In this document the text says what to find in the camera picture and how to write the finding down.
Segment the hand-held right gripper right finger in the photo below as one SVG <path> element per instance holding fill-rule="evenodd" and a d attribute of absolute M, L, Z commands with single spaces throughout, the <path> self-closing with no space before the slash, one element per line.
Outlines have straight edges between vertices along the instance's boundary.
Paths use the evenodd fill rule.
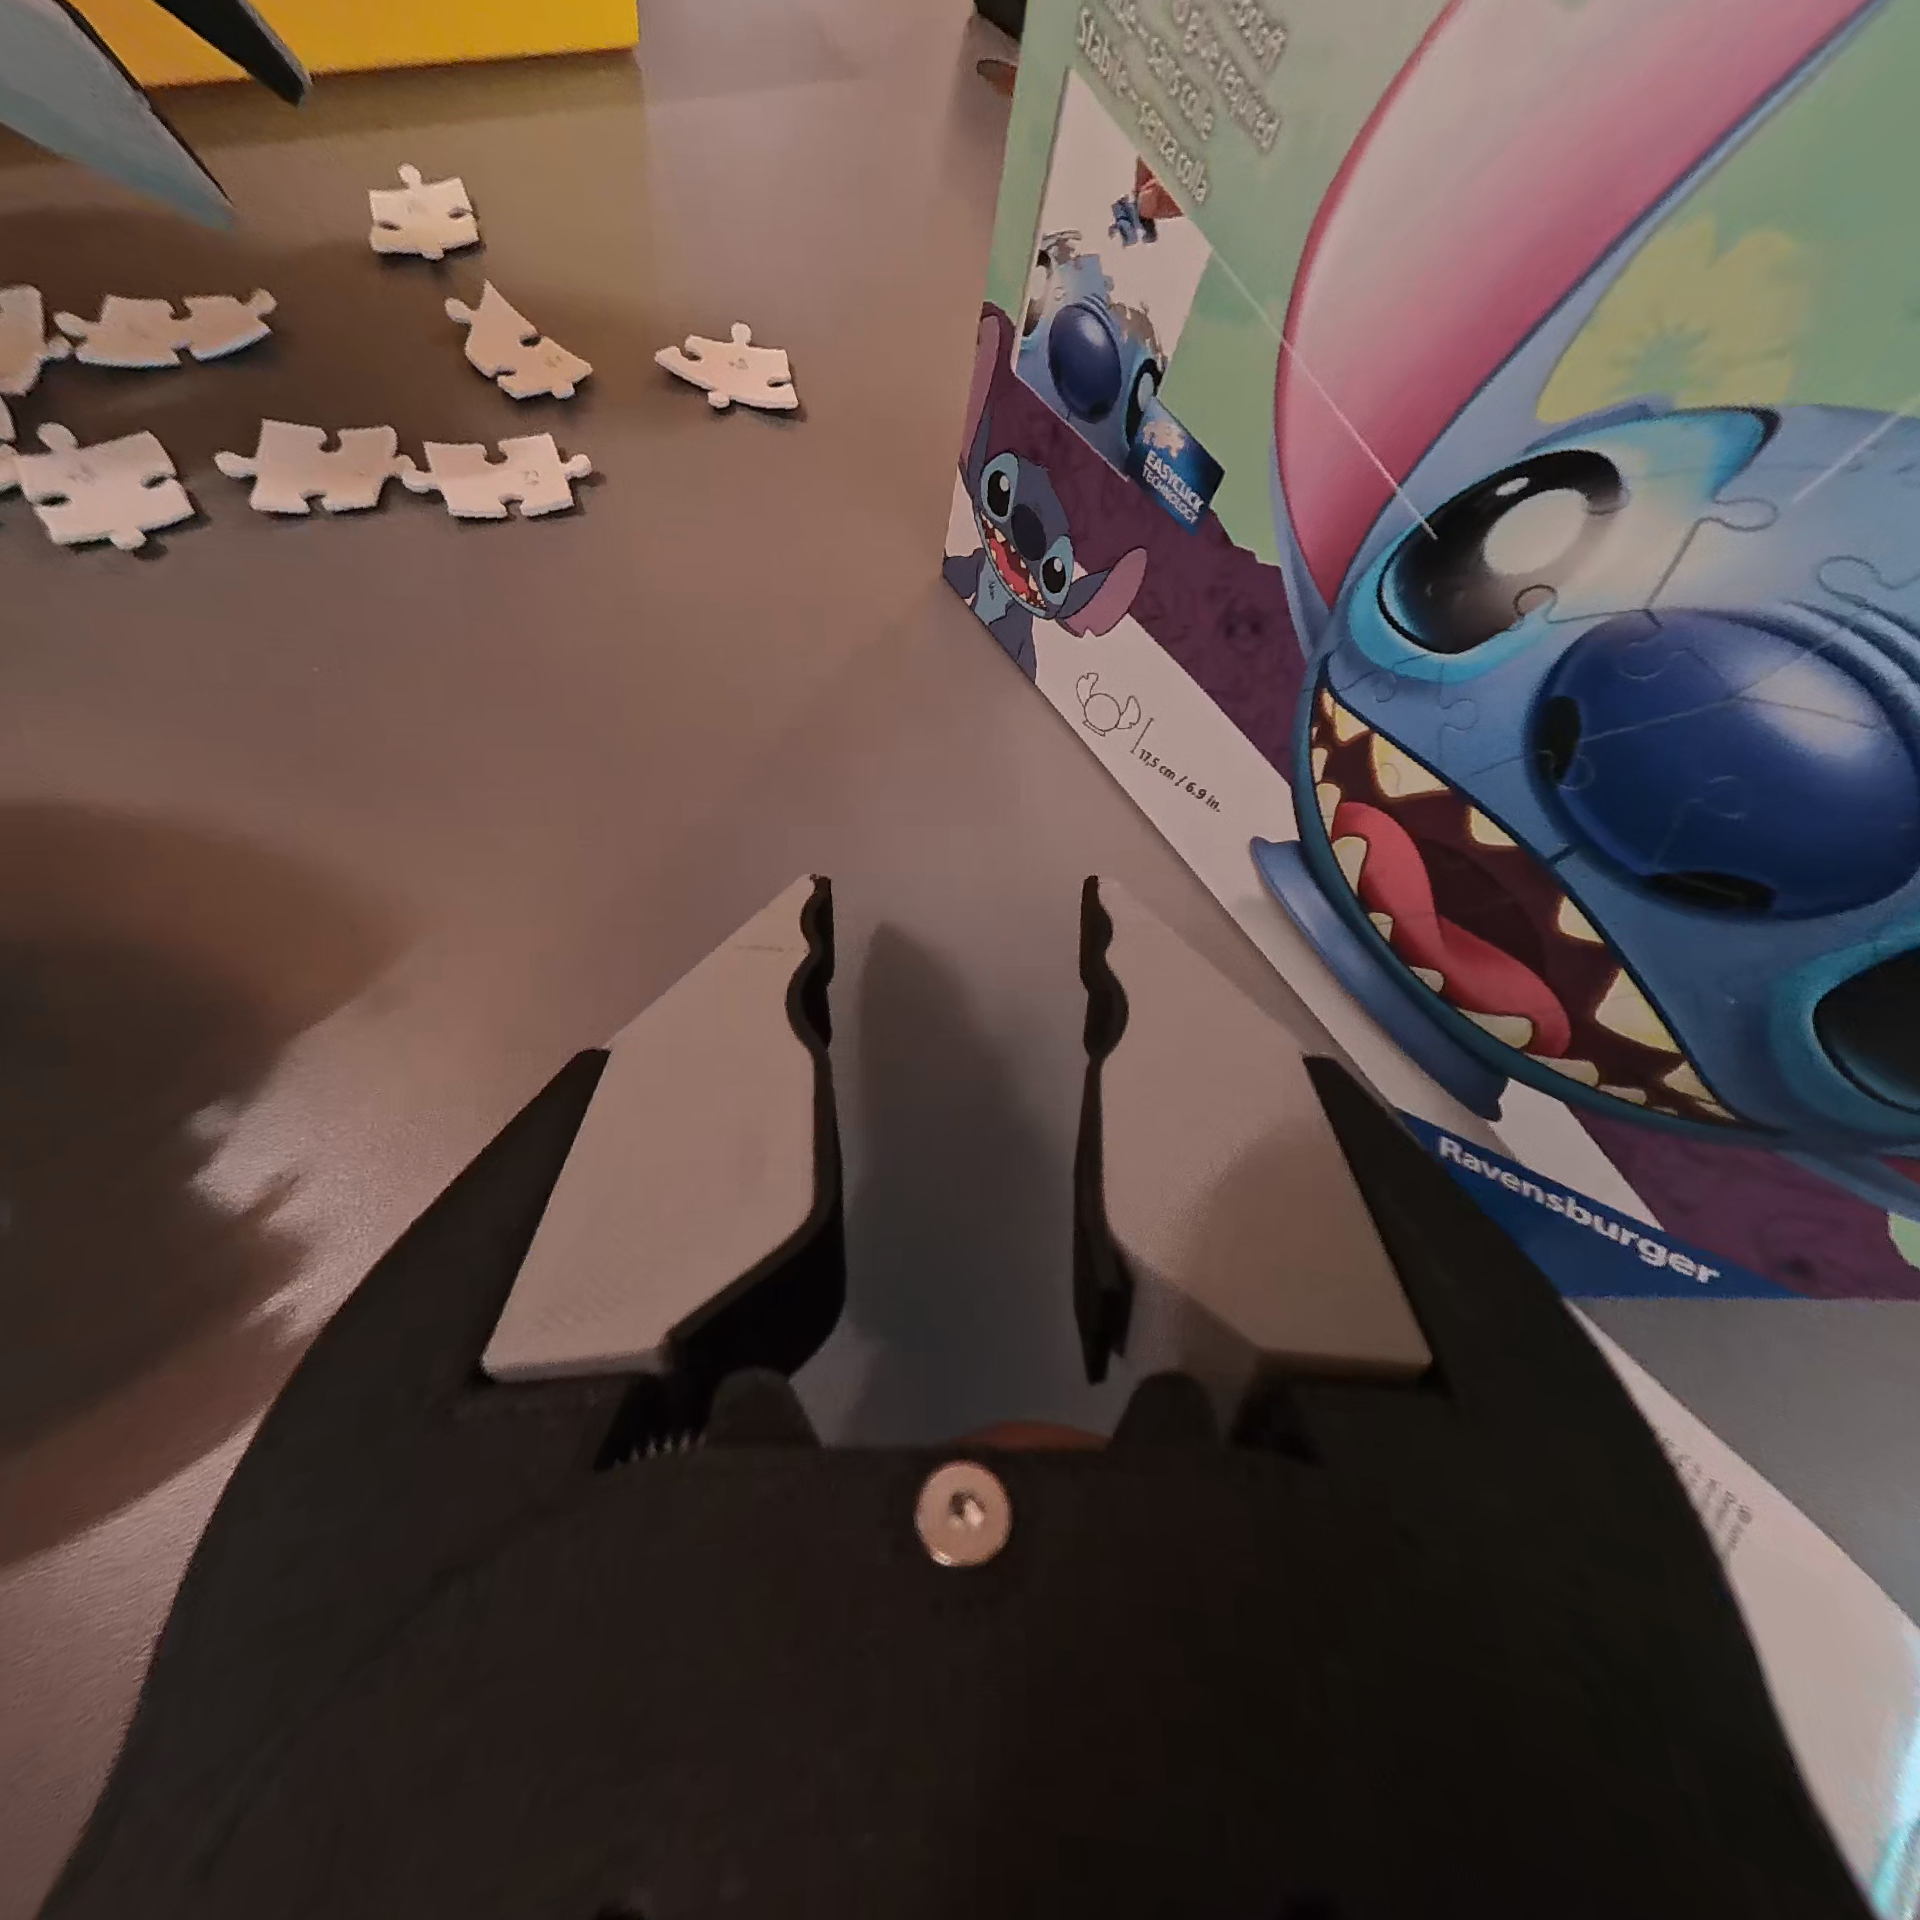
<path fill-rule="evenodd" d="M 1284 1022 L 1112 879 L 1085 879 L 1079 933 L 1087 1379 L 1114 1359 L 1202 1387 L 1418 1376 L 1424 1333 Z"/>

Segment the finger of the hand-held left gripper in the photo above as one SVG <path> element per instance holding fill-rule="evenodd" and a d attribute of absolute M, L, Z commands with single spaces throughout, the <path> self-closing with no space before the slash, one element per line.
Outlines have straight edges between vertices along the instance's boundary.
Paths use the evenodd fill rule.
<path fill-rule="evenodd" d="M 1 4 L 1 120 L 186 220 L 233 222 L 217 177 L 68 4 Z"/>

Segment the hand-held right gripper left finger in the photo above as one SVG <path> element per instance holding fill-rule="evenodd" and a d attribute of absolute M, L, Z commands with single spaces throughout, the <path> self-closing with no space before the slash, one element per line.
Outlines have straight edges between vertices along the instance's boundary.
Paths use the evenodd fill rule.
<path fill-rule="evenodd" d="M 804 875 L 613 1036 L 486 1379 L 666 1376 L 820 1243 L 841 1189 L 829 983 L 832 885 Z"/>

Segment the white puzzle pieces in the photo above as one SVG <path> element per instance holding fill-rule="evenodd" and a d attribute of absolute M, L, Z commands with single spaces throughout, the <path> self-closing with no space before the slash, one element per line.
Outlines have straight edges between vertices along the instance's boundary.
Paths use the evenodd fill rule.
<path fill-rule="evenodd" d="M 425 181 L 402 165 L 392 187 L 367 191 L 370 248 L 441 263 L 480 240 L 473 198 L 461 177 Z M 215 363 L 270 339 L 274 294 L 190 294 L 167 299 L 108 294 L 95 318 L 44 312 L 30 285 L 5 291 L 5 396 L 26 393 L 39 371 L 60 358 L 84 368 L 164 371 L 185 358 Z M 544 335 L 486 281 L 478 302 L 448 296 L 446 316 L 463 332 L 463 358 L 511 399 L 573 399 L 592 365 Z M 799 406 L 783 350 L 756 342 L 735 323 L 725 341 L 688 335 L 655 352 L 662 373 L 701 390 L 714 412 L 751 406 L 791 414 Z M 196 513 L 175 461 L 150 430 L 80 444 L 61 423 L 41 423 L 37 445 L 21 448 L 5 420 L 5 492 L 32 505 L 60 547 L 111 543 L 137 550 L 149 534 Z M 268 417 L 252 451 L 218 451 L 217 472 L 249 486 L 249 508 L 270 517 L 370 511 L 391 483 L 433 493 L 446 513 L 465 521 L 535 519 L 573 510 L 573 486 L 592 472 L 582 453 L 567 455 L 545 431 L 481 444 L 423 444 L 417 461 L 400 453 L 389 425 L 326 430 Z"/>

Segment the cartoon printed puzzle box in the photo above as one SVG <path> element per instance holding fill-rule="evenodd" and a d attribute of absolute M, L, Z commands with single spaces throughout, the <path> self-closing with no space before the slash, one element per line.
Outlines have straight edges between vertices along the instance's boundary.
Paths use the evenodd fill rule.
<path fill-rule="evenodd" d="M 1023 7 L 945 583 L 1573 1295 L 1916 1300 L 1916 81 Z"/>

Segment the yellow plastic bin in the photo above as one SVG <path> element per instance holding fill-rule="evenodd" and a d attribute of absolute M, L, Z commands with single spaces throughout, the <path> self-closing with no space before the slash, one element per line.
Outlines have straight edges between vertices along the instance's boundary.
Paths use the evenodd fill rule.
<path fill-rule="evenodd" d="M 153 1 L 77 1 L 150 86 L 241 79 L 241 69 Z M 622 52 L 634 1 L 256 1 L 309 72 Z"/>

